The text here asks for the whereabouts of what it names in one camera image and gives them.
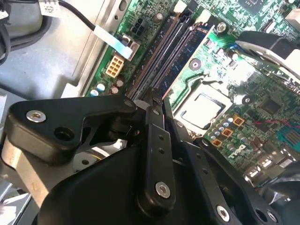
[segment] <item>green circuit board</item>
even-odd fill
[[[116,88],[118,80],[124,83],[121,87],[118,86],[118,94],[125,94],[132,87],[138,68],[143,65],[147,54],[152,54],[151,48],[155,45],[156,38],[163,35],[162,29],[166,22],[157,23],[153,18],[159,13],[167,18],[177,2],[178,0],[131,0],[115,37],[122,40],[126,35],[140,44],[140,47],[131,61],[124,60],[120,74],[114,78],[106,73],[116,55],[109,47],[86,96],[91,96],[91,91],[95,90],[97,95],[115,94],[112,88]],[[268,32],[299,42],[299,32],[284,19],[292,9],[298,8],[299,2],[295,1],[293,4],[282,0],[255,2],[184,0],[183,2],[187,5],[193,3],[195,7],[191,16],[192,21],[207,10],[213,17],[227,23],[229,29],[225,34],[219,35],[215,27],[178,72],[168,94],[173,110],[176,112],[199,84],[210,83],[233,104],[223,112],[221,118],[211,121],[204,136],[244,175],[254,174],[256,177],[256,173],[259,174],[260,171],[253,172],[253,170],[258,166],[264,171],[269,169],[277,171],[273,174],[279,174],[286,165],[300,159],[299,96],[292,91],[293,85],[288,86],[278,78],[285,76],[278,68],[242,55],[235,56],[233,60],[231,47],[241,32],[245,30],[265,32],[270,23],[273,23],[273,28]],[[139,20],[143,21],[144,31],[137,35],[133,32],[133,28]],[[193,60],[201,62],[199,69],[191,68]],[[97,90],[99,84],[105,86],[104,91]],[[245,97],[249,97],[251,101],[245,103]],[[230,118],[228,126],[223,126],[224,120],[228,118]],[[269,174],[271,172],[264,173],[266,178],[275,176]],[[260,178],[257,184],[266,178]]]
[[[282,0],[260,1],[262,1],[262,3],[259,4],[258,2],[256,6],[260,5],[261,9],[257,14],[253,14],[253,12],[251,12],[252,9],[249,10],[245,7],[243,0],[196,0],[195,2],[197,2],[199,10],[196,11],[195,17],[197,17],[204,8],[207,9],[216,18],[222,19],[230,25],[228,33],[234,38],[238,37],[244,30],[263,31],[270,20],[274,20],[276,26],[271,33],[283,35],[289,40],[297,39],[298,32],[284,20],[284,16],[291,11],[291,9],[297,7],[297,3],[287,4]],[[123,35],[128,35],[141,46],[132,61],[125,60],[124,67],[117,77],[124,82],[124,86],[119,88],[119,94],[124,94],[128,88],[130,89],[132,83],[130,83],[129,80],[132,77],[132,74],[135,73],[137,66],[151,46],[156,34],[159,32],[162,24],[154,23],[154,16],[157,15],[157,13],[161,13],[166,17],[176,2],[177,0],[131,0],[115,37],[121,40]],[[191,0],[184,0],[183,2],[189,4]],[[138,36],[132,33],[132,28],[139,19],[143,19],[146,26],[143,34]],[[112,78],[105,72],[111,63],[114,54],[115,51],[109,47],[90,84],[86,96],[90,96],[90,91],[96,89],[96,86],[99,83],[105,86],[105,91],[99,92],[99,95],[111,94],[110,90],[115,86],[117,78]]]

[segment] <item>red wire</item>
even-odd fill
[[[289,127],[294,127],[294,128],[300,128],[300,126],[292,126],[287,120],[265,120],[263,122],[258,122],[258,121],[255,121],[254,123],[255,124],[263,124],[263,123],[277,123],[277,122],[282,122],[284,124],[286,124],[287,126]]]

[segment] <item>orange component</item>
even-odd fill
[[[245,120],[241,117],[239,117],[238,115],[234,115],[233,116],[233,123],[236,125],[236,126],[241,126],[243,123],[245,122]]]
[[[216,147],[220,147],[223,142],[221,142],[219,139],[215,139],[212,144]]]
[[[222,135],[224,135],[225,137],[230,137],[233,134],[233,131],[226,128],[223,132]]]

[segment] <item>cable connector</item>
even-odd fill
[[[129,59],[132,54],[132,49],[123,45],[118,39],[116,39],[113,35],[108,33],[102,27],[96,25],[94,29],[94,34],[107,43],[109,46],[114,48],[121,56],[125,59]]]

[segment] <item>integrated circuit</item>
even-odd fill
[[[281,108],[281,105],[269,97],[264,100],[259,107],[269,115],[273,115],[278,112],[278,110]]]
[[[239,0],[239,4],[251,15],[257,15],[265,4],[265,0]]]

